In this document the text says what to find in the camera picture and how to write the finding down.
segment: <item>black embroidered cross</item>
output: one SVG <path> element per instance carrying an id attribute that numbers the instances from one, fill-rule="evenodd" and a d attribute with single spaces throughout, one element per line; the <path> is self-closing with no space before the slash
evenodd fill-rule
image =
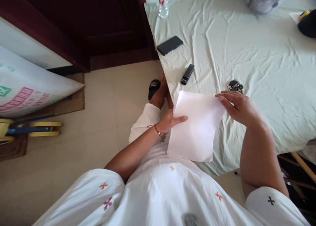
<path id="1" fill-rule="evenodd" d="M 270 199 L 270 200 L 268 200 L 268 202 L 270 202 L 271 205 L 273 205 L 273 203 L 274 203 L 275 201 L 271 199 L 271 196 L 269 196 L 269 199 Z"/>

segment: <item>white paper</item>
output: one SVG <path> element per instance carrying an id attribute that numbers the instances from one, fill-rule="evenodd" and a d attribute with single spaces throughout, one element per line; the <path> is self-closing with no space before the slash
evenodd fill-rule
<path id="1" fill-rule="evenodd" d="M 213 95 L 178 91 L 173 116 L 188 120 L 171 129 L 167 154 L 198 162 L 213 160 L 215 131 L 225 109 Z"/>
<path id="2" fill-rule="evenodd" d="M 290 15 L 290 17 L 294 20 L 294 22 L 296 23 L 296 24 L 298 24 L 299 22 L 300 22 L 300 15 L 301 15 L 302 13 L 301 12 L 296 12 L 296 13 L 289 13 L 289 15 Z"/>

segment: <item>door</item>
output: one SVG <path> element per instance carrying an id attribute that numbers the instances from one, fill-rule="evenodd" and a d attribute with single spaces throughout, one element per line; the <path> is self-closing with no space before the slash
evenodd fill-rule
<path id="1" fill-rule="evenodd" d="M 138 0 L 27 0 L 88 56 L 148 47 Z"/>

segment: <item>black slipper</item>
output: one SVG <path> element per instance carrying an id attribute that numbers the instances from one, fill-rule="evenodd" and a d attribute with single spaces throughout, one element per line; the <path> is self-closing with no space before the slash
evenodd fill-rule
<path id="1" fill-rule="evenodd" d="M 152 96 L 157 92 L 157 90 L 160 88 L 160 81 L 157 79 L 154 79 L 150 85 L 149 85 L 149 92 L 148 92 L 148 100 L 150 101 Z"/>

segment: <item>green logo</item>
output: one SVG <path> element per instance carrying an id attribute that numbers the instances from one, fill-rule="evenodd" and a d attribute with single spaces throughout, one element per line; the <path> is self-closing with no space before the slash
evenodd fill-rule
<path id="1" fill-rule="evenodd" d="M 0 86 L 0 97 L 5 97 L 12 89 Z"/>

